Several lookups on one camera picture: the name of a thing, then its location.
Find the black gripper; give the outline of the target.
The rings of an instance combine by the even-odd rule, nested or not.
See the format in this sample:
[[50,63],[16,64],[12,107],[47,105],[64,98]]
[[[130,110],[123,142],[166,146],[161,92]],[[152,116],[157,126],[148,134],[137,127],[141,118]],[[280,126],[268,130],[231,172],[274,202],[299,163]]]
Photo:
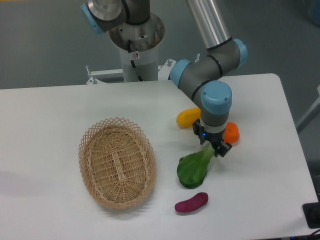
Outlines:
[[199,138],[200,144],[203,145],[208,141],[214,148],[214,156],[224,157],[232,148],[232,144],[223,141],[224,130],[218,133],[211,133],[201,125],[200,119],[192,124],[193,133]]

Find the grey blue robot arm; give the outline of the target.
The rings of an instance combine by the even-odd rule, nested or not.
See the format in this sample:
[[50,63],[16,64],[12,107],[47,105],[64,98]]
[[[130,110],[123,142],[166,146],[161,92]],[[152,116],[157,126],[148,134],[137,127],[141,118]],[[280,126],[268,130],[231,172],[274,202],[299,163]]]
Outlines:
[[[197,62],[177,61],[168,79],[200,108],[200,117],[192,124],[194,134],[223,157],[232,148],[224,139],[232,90],[220,79],[247,60],[248,50],[241,40],[231,37],[215,1],[189,0],[187,5],[207,54]],[[80,9],[93,31],[109,33],[119,49],[125,82],[158,80],[157,47],[165,27],[151,13],[148,0],[87,0]]]

